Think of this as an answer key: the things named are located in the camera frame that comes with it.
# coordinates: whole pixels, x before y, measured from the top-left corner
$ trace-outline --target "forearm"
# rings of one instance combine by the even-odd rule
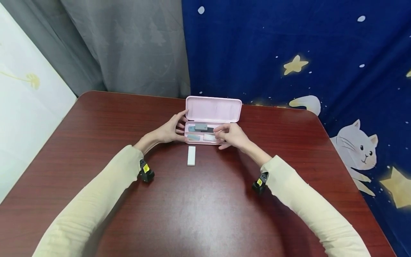
[[[143,155],[146,155],[154,146],[158,145],[159,141],[153,132],[144,135],[133,147],[140,150]]]
[[[271,193],[307,224],[328,256],[370,256],[352,225],[290,165],[279,156],[271,158],[255,144],[246,153],[262,166],[261,172],[269,172],[266,185]]]
[[[251,141],[247,142],[240,150],[248,155],[259,167],[263,166],[264,163],[272,158],[263,149],[259,148],[258,145]]]
[[[147,150],[150,144],[144,143]],[[121,194],[137,180],[140,150],[124,147],[57,216],[33,256],[81,256],[85,244],[110,213]]]

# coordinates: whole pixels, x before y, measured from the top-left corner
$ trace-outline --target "wooden table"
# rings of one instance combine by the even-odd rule
[[[57,214],[119,150],[184,108],[180,99],[82,95],[0,205],[0,256],[31,256]],[[342,213],[373,257],[394,256],[313,113],[244,105],[239,125]],[[196,146],[196,166],[187,167],[187,149],[160,145],[147,155],[155,180],[131,185],[88,255],[325,256],[297,215],[269,192],[251,190],[259,169],[247,156]]]

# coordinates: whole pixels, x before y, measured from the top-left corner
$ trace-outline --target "white dot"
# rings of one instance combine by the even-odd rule
[[[363,22],[363,21],[365,21],[365,16],[364,16],[364,15],[360,16],[360,17],[357,19],[357,21],[358,21],[358,22]]]
[[[200,8],[197,11],[199,12],[199,14],[203,14],[204,13],[204,6],[200,6]]]

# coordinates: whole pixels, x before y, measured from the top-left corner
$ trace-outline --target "cat face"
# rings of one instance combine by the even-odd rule
[[[360,120],[357,120],[338,132],[335,147],[346,166],[368,170],[377,164],[377,144],[377,135],[368,137],[360,130]]]

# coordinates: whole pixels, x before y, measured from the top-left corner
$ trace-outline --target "white cat illustration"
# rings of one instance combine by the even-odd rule
[[[313,95],[294,99],[289,105],[291,107],[306,107],[308,111],[313,112],[317,116],[321,110],[320,101]],[[330,140],[357,188],[364,193],[375,196],[375,194],[361,182],[370,182],[371,180],[354,169],[369,170],[375,167],[377,164],[377,155],[375,152],[378,144],[377,135],[374,134],[368,137],[360,130],[360,120],[356,120],[353,124],[340,129],[337,136],[330,138]]]

